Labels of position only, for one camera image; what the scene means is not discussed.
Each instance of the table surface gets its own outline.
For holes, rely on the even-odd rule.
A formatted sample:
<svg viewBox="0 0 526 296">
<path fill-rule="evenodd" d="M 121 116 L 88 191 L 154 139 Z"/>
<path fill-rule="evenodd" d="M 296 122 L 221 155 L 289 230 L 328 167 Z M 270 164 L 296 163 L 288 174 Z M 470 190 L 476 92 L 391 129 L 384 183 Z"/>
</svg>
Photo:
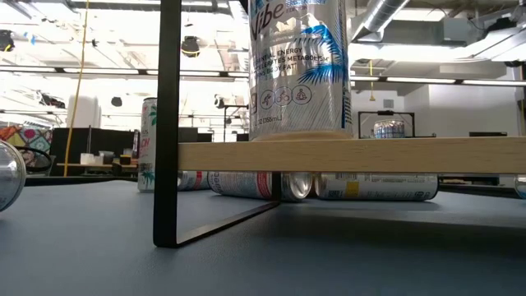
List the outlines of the table surface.
<svg viewBox="0 0 526 296">
<path fill-rule="evenodd" d="M 184 192 L 180 230 L 263 201 Z M 1 295 L 523 295 L 526 201 L 284 204 L 177 250 L 135 183 L 26 187 L 0 213 Z"/>
</svg>

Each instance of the light fixture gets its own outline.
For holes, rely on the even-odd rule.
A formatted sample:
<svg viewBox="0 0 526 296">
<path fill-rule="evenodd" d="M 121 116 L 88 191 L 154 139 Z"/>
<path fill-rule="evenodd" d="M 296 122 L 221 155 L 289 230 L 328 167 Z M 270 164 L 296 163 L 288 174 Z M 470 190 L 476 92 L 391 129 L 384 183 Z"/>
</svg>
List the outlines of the light fixture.
<svg viewBox="0 0 526 296">
<path fill-rule="evenodd" d="M 52 68 L 52 67 L 0 66 L 0 71 L 6 71 L 6 72 L 55 72 L 55 68 Z"/>
<path fill-rule="evenodd" d="M 113 97 L 112 98 L 112 105 L 115 107 L 121 107 L 122 106 L 122 99 L 119 97 Z"/>
<path fill-rule="evenodd" d="M 466 86 L 526 86 L 526 81 L 464 80 Z"/>
<path fill-rule="evenodd" d="M 212 71 L 181 71 L 181 76 L 220 76 L 219 72 Z"/>
<path fill-rule="evenodd" d="M 380 77 L 374 76 L 351 76 L 351 81 L 378 81 Z"/>
<path fill-rule="evenodd" d="M 64 68 L 66 73 L 79 73 L 80 68 Z M 84 68 L 82 70 L 86 74 L 137 74 L 137 70 L 133 69 L 98 69 L 98 68 Z"/>
<path fill-rule="evenodd" d="M 442 78 L 412 78 L 412 77 L 388 77 L 388 82 L 405 82 L 405 83 L 428 83 L 428 84 L 452 84 L 455 79 Z"/>
<path fill-rule="evenodd" d="M 184 36 L 184 40 L 181 42 L 181 52 L 189 58 L 197 58 L 201 54 L 199 44 L 197 43 L 197 37 L 195 36 Z"/>
<path fill-rule="evenodd" d="M 229 72 L 228 75 L 230 77 L 245 77 L 248 78 L 247 72 Z"/>
</svg>

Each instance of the metal stand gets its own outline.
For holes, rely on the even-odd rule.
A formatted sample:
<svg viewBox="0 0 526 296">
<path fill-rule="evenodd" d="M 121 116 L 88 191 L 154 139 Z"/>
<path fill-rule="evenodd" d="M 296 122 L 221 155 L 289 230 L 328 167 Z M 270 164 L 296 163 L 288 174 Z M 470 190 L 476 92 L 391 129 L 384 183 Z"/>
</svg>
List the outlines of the metal stand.
<svg viewBox="0 0 526 296">
<path fill-rule="evenodd" d="M 155 160 L 154 244 L 181 247 L 248 220 L 279 205 L 281 174 L 272 173 L 272 202 L 178 236 L 179 55 L 181 51 L 181 2 L 161 1 L 157 147 Z"/>
</svg>

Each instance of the yellow label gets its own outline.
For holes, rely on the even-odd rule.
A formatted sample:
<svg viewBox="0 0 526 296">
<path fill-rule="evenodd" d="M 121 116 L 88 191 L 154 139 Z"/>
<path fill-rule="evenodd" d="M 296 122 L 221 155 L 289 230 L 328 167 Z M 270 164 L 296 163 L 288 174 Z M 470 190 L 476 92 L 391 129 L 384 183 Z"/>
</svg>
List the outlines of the yellow label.
<svg viewBox="0 0 526 296">
<path fill-rule="evenodd" d="M 358 197 L 360 183 L 358 182 L 347 182 L 347 187 L 345 188 L 345 197 L 355 198 Z"/>
</svg>

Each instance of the aluminum can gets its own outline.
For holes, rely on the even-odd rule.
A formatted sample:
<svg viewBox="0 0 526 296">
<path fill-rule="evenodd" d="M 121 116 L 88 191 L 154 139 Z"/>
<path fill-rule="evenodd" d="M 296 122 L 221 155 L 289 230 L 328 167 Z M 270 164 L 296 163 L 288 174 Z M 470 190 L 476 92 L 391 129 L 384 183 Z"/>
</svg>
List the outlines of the aluminum can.
<svg viewBox="0 0 526 296">
<path fill-rule="evenodd" d="M 157 99 L 148 98 L 142 104 L 141 143 L 139 149 L 139 176 L 137 187 L 140 192 L 155 189 L 155 138 L 157 132 Z"/>
<path fill-rule="evenodd" d="M 427 201 L 438 192 L 435 174 L 319 173 L 316 193 L 325 200 Z"/>
<path fill-rule="evenodd" d="M 178 190 L 207 190 L 210 189 L 208 184 L 208 172 L 203 171 L 179 171 L 178 172 Z"/>
<path fill-rule="evenodd" d="M 250 0 L 250 138 L 352 137 L 344 0 Z"/>
<path fill-rule="evenodd" d="M 526 199 L 526 175 L 515 175 L 514 187 L 519 197 Z"/>
<path fill-rule="evenodd" d="M 405 125 L 401 120 L 380 120 L 375 123 L 376 139 L 405 138 Z"/>
<path fill-rule="evenodd" d="M 19 197 L 25 185 L 25 161 L 11 144 L 0 140 L 0 212 Z"/>
<path fill-rule="evenodd" d="M 209 172 L 210 188 L 219 194 L 269 200 L 272 197 L 272 173 Z M 281 200 L 302 201 L 312 186 L 311 173 L 282 173 Z"/>
</svg>

